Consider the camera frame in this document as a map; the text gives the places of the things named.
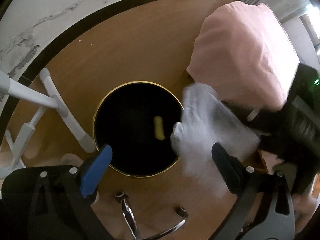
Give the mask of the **white plastic bag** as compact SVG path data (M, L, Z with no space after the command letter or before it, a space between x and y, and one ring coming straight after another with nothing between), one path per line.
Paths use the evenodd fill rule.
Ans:
M260 139L217 98L212 87L193 83L183 91L183 113L174 126L171 144L181 158L183 175L221 198L227 186L212 159L217 142L229 155L244 161Z

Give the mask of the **black round trash bin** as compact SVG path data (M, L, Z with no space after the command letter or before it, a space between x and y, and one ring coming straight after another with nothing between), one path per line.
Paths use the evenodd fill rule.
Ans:
M111 90L93 117L97 150L109 145L109 166L131 178L150 178L166 172L179 160L170 136L180 122L183 106L165 87L150 81L132 81ZM164 140L155 137L154 117L163 120Z

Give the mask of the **chrome chair base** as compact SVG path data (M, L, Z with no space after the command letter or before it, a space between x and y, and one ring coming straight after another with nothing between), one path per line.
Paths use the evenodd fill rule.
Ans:
M131 197L125 191L114 195L121 205L121 212L133 239L161 239L175 233L186 223L189 214L181 206L161 204L157 198L140 199L131 205Z

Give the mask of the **yellow wrapper in bin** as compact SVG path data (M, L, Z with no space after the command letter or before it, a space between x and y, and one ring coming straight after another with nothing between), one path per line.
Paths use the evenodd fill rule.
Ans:
M163 120L160 116L154 117L155 137L158 140L164 140Z

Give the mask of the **pink bed sheet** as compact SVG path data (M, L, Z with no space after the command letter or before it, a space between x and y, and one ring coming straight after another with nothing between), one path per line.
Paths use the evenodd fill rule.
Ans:
M221 101L279 110L299 64L287 32L265 4L236 1L203 22L187 72Z

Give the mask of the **white chair frame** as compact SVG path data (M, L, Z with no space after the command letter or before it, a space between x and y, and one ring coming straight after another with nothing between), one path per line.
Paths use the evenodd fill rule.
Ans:
M1 167L1 180L12 172L25 168L21 157L25 148L33 136L36 124L48 108L56 110L72 135L76 138L81 148L87 153L95 151L93 138L77 122L60 93L55 87L50 72L47 68L40 71L40 79L47 91L47 95L37 92L21 83L13 80L4 72L1 72L1 93L18 99L27 100L39 105L39 109L28 123L24 123L18 133L16 140L12 140L8 130L5 131L5 139L11 150L13 159L9 166Z

